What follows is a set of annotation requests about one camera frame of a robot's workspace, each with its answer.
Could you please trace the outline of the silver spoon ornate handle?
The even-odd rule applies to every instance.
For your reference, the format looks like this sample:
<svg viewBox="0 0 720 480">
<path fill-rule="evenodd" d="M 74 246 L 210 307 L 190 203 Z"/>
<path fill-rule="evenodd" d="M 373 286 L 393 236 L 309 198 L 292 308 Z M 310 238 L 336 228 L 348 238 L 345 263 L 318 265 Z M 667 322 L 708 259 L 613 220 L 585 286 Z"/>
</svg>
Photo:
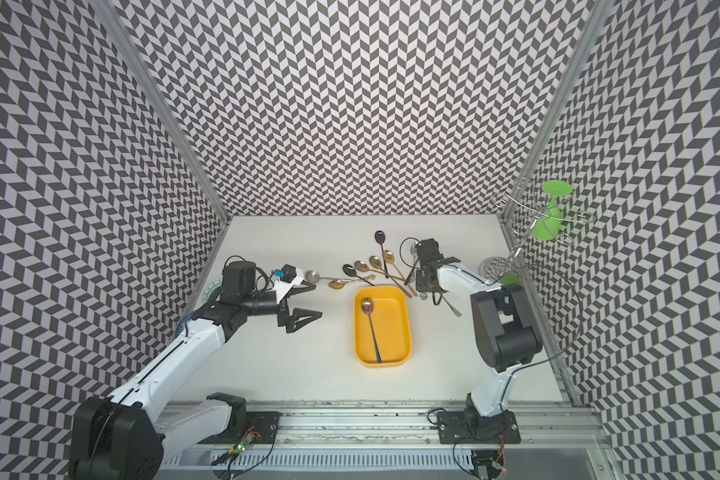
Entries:
<svg viewBox="0 0 720 480">
<path fill-rule="evenodd" d="M 462 316 L 462 313 L 445 297 L 444 293 L 440 293 L 440 299 L 448 306 L 448 308 L 456 317 Z"/>
</svg>

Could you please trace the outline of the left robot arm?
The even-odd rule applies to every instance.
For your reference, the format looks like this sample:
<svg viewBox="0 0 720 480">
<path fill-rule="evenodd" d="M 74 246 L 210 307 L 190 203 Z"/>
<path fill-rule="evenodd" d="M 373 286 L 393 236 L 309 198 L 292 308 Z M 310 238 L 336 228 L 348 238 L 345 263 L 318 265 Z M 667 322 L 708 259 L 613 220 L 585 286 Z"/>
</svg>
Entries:
<svg viewBox="0 0 720 480">
<path fill-rule="evenodd" d="M 264 271 L 237 260 L 222 269 L 222 282 L 187 318 L 183 330 L 142 371 L 111 393 L 77 408 L 71 436 L 71 479 L 151 479 L 162 463 L 212 437 L 229 436 L 239 451 L 257 437 L 244 398 L 215 393 L 167 422 L 159 417 L 178 389 L 249 318 L 273 316 L 294 333 L 321 318 L 319 311 L 290 308 L 293 295 L 315 289 L 290 264 Z"/>
</svg>

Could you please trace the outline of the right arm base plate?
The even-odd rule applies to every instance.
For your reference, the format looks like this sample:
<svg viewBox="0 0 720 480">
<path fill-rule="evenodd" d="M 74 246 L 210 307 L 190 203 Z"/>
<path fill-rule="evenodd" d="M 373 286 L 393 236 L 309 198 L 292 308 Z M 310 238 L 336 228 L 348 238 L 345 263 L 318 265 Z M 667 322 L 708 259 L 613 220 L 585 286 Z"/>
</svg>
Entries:
<svg viewBox="0 0 720 480">
<path fill-rule="evenodd" d="M 438 411 L 434 419 L 441 444 L 456 443 L 508 444 L 521 443 L 516 417 L 511 411 L 492 417 L 467 417 L 464 411 Z"/>
</svg>

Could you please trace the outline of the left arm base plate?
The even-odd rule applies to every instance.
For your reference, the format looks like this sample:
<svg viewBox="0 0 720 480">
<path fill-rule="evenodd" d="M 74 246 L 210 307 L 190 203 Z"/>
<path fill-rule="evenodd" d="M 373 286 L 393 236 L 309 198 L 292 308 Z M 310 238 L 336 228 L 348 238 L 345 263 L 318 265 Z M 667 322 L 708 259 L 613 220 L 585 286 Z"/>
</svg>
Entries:
<svg viewBox="0 0 720 480">
<path fill-rule="evenodd" d="M 277 411 L 254 411 L 247 414 L 242 427 L 211 436 L 201 444 L 239 444 L 245 434 L 253 433 L 255 444 L 271 445 L 278 435 L 280 419 L 281 413 Z"/>
</svg>

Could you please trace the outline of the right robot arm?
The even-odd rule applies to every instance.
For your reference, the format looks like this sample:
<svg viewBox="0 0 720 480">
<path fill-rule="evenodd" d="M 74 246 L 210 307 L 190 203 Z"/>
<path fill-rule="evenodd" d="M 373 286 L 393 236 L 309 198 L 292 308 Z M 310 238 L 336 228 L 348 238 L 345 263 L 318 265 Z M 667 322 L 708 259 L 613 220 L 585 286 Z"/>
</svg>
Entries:
<svg viewBox="0 0 720 480">
<path fill-rule="evenodd" d="M 491 427 L 506 429 L 514 377 L 543 349 L 539 321 L 526 291 L 519 284 L 488 280 L 459 259 L 444 256 L 432 238 L 416 242 L 414 249 L 416 288 L 438 297 L 452 293 L 469 301 L 475 344 L 489 367 L 485 379 L 467 395 L 466 430 L 485 438 Z"/>
</svg>

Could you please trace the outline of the yellow storage box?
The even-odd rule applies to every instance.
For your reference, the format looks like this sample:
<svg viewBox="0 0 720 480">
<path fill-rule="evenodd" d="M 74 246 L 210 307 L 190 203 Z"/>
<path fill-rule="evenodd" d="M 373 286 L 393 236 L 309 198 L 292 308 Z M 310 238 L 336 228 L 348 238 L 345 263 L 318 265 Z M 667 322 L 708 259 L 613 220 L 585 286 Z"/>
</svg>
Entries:
<svg viewBox="0 0 720 480">
<path fill-rule="evenodd" d="M 361 309 L 361 300 L 370 297 L 382 363 L 376 362 L 368 318 Z M 412 355 L 413 343 L 408 315 L 407 297 L 395 286 L 379 285 L 357 291 L 353 299 L 354 351 L 358 362 L 367 368 L 396 367 Z"/>
</svg>

